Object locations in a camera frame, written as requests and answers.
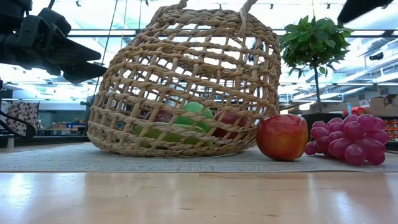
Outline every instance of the tree trunk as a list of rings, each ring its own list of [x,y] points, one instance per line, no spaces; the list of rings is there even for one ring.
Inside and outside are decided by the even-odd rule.
[[[318,70],[317,66],[313,66],[313,70],[315,72],[315,86],[317,88],[317,103],[318,103],[318,109],[319,113],[322,113],[322,105],[321,105],[321,96],[319,94],[319,83],[318,83]]]

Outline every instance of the gray rug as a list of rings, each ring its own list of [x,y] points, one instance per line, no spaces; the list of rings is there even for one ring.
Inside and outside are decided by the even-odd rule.
[[[0,171],[45,172],[303,172],[398,171],[398,155],[387,153],[381,166],[350,166],[322,156],[303,156],[295,162],[277,162],[255,147],[233,156],[125,157],[100,151],[91,143],[53,149],[0,154]]]

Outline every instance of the grape bunch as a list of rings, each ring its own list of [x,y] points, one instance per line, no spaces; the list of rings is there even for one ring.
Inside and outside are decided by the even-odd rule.
[[[311,129],[315,140],[307,143],[305,153],[323,153],[326,157],[357,166],[365,161],[380,165],[386,159],[384,145],[389,139],[384,125],[381,118],[370,114],[350,115],[344,120],[333,118],[327,124],[317,121]]]

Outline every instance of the small tree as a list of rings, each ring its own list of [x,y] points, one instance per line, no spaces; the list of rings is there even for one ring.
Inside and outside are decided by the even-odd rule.
[[[280,38],[280,47],[282,50],[284,49],[282,58],[288,66],[292,67],[289,75],[294,70],[298,70],[300,78],[306,66],[314,69],[317,102],[319,113],[321,113],[318,71],[327,76],[328,70],[325,66],[335,70],[331,63],[339,63],[349,52],[346,49],[349,43],[345,41],[345,38],[351,35],[352,30],[336,25],[329,18],[316,21],[315,16],[311,22],[306,16],[297,25],[287,25],[285,30],[286,34]]]

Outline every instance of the wooden table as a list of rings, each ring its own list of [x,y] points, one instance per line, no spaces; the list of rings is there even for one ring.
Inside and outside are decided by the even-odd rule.
[[[398,223],[398,173],[2,173],[0,223]]]

